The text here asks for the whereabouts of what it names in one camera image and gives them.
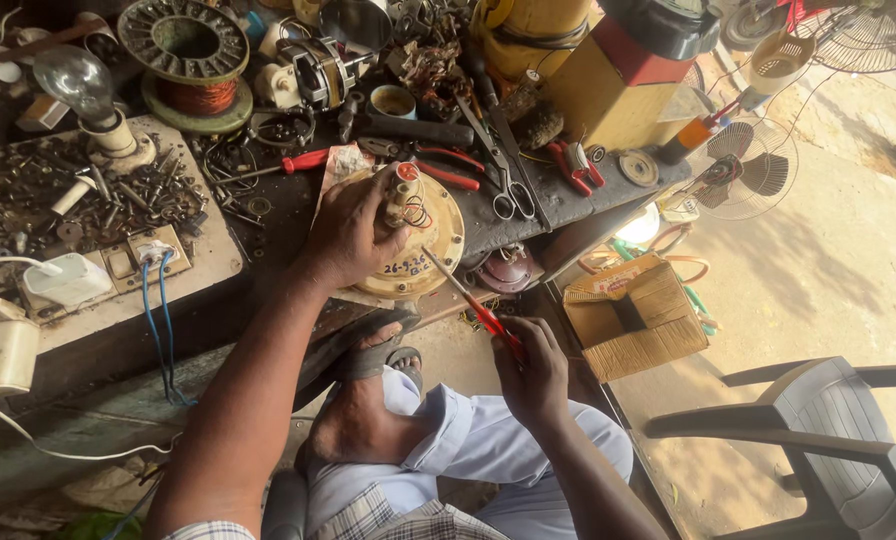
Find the hand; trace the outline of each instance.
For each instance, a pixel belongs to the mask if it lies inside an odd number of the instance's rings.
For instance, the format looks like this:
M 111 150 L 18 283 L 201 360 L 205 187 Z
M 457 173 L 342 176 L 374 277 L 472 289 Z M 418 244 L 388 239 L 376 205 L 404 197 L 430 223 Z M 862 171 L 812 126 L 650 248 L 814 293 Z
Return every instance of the hand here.
M 525 346 L 519 365 L 511 347 L 495 335 L 495 367 L 504 402 L 518 422 L 533 435 L 556 431 L 571 420 L 568 414 L 568 359 L 544 319 L 500 316 L 498 320 Z
M 339 289 L 357 284 L 394 259 L 404 249 L 409 229 L 376 227 L 375 215 L 397 165 L 329 189 L 294 266 L 318 285 Z

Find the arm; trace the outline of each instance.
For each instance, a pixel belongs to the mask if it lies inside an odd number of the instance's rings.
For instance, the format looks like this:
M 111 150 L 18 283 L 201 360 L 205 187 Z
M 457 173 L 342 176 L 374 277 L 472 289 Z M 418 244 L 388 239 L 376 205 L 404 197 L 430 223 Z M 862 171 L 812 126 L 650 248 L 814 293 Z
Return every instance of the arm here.
M 511 414 L 534 436 L 568 501 L 582 540 L 667 538 L 644 504 L 568 413 L 568 360 L 542 319 L 499 317 L 525 344 L 524 365 L 498 336 L 492 338 L 502 394 Z
M 309 240 L 191 412 L 144 527 L 148 540 L 209 520 L 261 534 L 262 492 L 291 425 L 298 371 L 328 296 L 357 283 L 405 245 L 406 228 L 374 228 L 392 178 L 336 185 Z

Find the knee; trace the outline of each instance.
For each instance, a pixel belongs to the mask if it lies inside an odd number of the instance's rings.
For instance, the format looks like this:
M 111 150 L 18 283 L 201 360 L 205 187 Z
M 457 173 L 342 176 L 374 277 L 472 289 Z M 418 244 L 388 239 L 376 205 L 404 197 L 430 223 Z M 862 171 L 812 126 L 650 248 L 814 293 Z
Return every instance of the knee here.
M 569 401 L 574 421 L 627 483 L 634 467 L 632 439 L 621 425 L 597 408 Z

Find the blue wire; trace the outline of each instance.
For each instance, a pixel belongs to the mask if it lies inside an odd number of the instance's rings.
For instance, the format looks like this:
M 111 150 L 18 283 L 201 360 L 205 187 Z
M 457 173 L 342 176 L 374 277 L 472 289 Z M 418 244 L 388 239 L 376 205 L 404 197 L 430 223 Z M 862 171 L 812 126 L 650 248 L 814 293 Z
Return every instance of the blue wire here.
M 101 538 L 101 540 L 115 540 L 115 538 L 122 532 L 122 529 L 125 528 L 125 525 L 127 525 L 131 518 L 133 518 L 138 512 L 138 510 L 142 508 L 142 505 L 145 504 L 145 501 L 152 497 L 152 495 L 154 494 L 154 490 L 160 483 L 161 478 L 158 478 L 158 480 L 156 480 L 154 484 L 148 488 L 147 492 L 144 493 L 144 496 L 141 498 L 141 500 L 135 503 L 134 507 L 128 510 L 128 513 L 125 514 L 124 517 L 119 519 L 117 523 L 115 523 L 115 528 L 113 528 L 108 534 L 105 534 L 104 537 Z
M 168 375 L 165 372 L 165 356 L 161 351 L 161 338 L 158 336 L 158 328 L 154 325 L 152 317 L 152 308 L 148 302 L 148 269 L 149 264 L 142 264 L 142 302 L 144 303 L 144 316 L 147 317 L 148 325 L 151 327 L 151 335 L 154 337 L 154 345 L 158 351 L 158 362 L 161 364 L 161 382 L 165 387 L 165 401 L 172 402 L 172 396 L 168 393 Z
M 158 285 L 161 289 L 161 308 L 165 311 L 165 325 L 167 326 L 167 376 L 171 391 L 181 399 L 182 405 L 192 406 L 198 403 L 195 399 L 188 399 L 181 390 L 175 387 L 175 333 L 172 331 L 172 316 L 168 313 L 168 300 L 165 299 L 165 266 L 173 251 L 165 253 L 161 259 L 161 267 L 158 269 Z
M 158 362 L 161 363 L 161 381 L 165 387 L 165 401 L 175 406 L 192 406 L 198 403 L 195 399 L 188 399 L 181 390 L 175 387 L 175 333 L 172 331 L 172 318 L 168 313 L 168 301 L 165 298 L 165 266 L 168 265 L 168 259 L 172 257 L 173 251 L 167 251 L 161 259 L 161 266 L 158 270 L 158 285 L 161 289 L 161 306 L 165 311 L 165 323 L 167 325 L 167 365 L 165 364 L 165 353 L 161 347 L 161 337 L 158 335 L 158 328 L 154 324 L 152 316 L 152 308 L 148 299 L 148 272 L 149 262 L 142 265 L 142 300 L 144 301 L 144 316 L 147 317 L 148 325 L 151 326 L 151 335 L 154 336 L 154 344 L 158 350 Z M 180 402 L 176 402 L 172 394 L 177 396 Z

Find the checkered shirt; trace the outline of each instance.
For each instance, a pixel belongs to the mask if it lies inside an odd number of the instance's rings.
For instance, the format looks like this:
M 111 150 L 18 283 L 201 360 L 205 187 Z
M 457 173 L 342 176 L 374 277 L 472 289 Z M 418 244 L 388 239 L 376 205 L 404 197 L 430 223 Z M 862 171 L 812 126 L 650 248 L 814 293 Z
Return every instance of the checkered shirt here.
M 202 521 L 169 534 L 165 540 L 255 540 L 231 521 Z M 309 533 L 308 540 L 509 540 L 491 525 L 450 504 L 430 500 L 401 515 L 392 510 L 378 482 L 344 510 Z

